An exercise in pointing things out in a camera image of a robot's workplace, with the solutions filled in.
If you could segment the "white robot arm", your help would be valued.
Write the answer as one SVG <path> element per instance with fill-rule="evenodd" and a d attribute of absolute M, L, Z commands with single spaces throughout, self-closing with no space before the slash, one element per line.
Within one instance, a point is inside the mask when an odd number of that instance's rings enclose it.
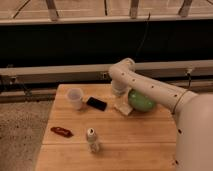
<path fill-rule="evenodd" d="M 108 72 L 116 95 L 131 87 L 171 111 L 177 129 L 175 171 L 213 171 L 213 94 L 137 74 L 131 58 L 111 65 Z"/>

